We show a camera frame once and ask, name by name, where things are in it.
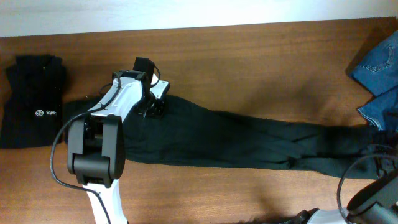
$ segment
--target clothing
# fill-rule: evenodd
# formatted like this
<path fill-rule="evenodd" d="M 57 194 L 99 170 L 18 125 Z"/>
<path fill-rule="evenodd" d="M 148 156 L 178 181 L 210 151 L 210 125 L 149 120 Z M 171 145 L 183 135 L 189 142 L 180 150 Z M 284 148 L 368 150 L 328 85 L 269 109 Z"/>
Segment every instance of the clothing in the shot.
<path fill-rule="evenodd" d="M 100 99 L 64 106 L 65 119 L 90 109 Z M 133 112 L 123 122 L 126 159 L 178 166 L 314 170 L 341 177 L 372 149 L 374 130 L 327 127 L 251 118 L 210 111 L 177 96 L 166 96 L 162 119 Z M 350 177 L 375 179 L 369 160 Z"/>
<path fill-rule="evenodd" d="M 12 95 L 4 106 L 0 148 L 49 146 L 62 125 L 62 59 L 18 56 L 6 69 Z"/>
<path fill-rule="evenodd" d="M 360 107 L 359 113 L 380 131 L 398 131 L 398 31 L 372 49 L 351 78 L 376 97 Z"/>

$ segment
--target jeans pocket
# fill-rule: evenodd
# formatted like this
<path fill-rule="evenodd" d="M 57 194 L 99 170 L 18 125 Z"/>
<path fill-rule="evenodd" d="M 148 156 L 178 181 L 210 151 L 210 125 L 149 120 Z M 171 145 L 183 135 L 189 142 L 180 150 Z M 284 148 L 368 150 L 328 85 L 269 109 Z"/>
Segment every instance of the jeans pocket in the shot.
<path fill-rule="evenodd" d="M 395 49 L 395 45 L 383 45 L 382 43 L 370 51 L 358 67 L 365 68 L 371 72 L 385 69 L 392 64 Z"/>

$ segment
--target circular logo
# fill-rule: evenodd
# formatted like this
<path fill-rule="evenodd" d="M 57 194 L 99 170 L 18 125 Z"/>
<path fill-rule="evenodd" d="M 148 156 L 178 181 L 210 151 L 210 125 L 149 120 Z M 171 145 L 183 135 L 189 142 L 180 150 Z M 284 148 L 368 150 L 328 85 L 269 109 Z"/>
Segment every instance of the circular logo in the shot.
<path fill-rule="evenodd" d="M 44 112 L 42 110 L 38 110 L 38 111 L 36 111 L 35 114 L 36 114 L 36 116 L 43 116 Z"/>

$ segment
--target denim fabric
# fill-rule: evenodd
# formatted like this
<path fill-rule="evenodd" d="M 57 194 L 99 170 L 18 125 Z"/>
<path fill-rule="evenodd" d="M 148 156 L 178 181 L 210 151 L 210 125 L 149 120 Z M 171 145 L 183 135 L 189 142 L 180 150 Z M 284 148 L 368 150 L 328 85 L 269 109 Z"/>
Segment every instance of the denim fabric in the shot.
<path fill-rule="evenodd" d="M 379 96 L 398 85 L 398 31 L 372 49 L 351 78 Z"/>
<path fill-rule="evenodd" d="M 360 107 L 359 113 L 380 131 L 397 130 L 398 86 Z"/>

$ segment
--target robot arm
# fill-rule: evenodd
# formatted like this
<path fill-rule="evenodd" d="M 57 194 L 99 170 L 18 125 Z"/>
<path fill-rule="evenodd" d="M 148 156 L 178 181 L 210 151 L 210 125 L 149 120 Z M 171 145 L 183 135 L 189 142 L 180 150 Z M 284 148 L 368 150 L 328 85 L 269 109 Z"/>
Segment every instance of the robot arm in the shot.
<path fill-rule="evenodd" d="M 136 58 L 133 70 L 113 74 L 113 85 L 91 110 L 101 108 L 72 123 L 68 141 L 68 171 L 76 175 L 79 184 L 100 194 L 112 224 L 128 223 L 123 214 L 119 178 L 124 169 L 125 152 L 123 121 L 130 113 L 143 117 L 163 115 L 165 95 L 170 88 L 167 81 L 152 85 L 154 63 Z M 88 192 L 97 224 L 107 223 L 105 212 L 95 195 Z"/>

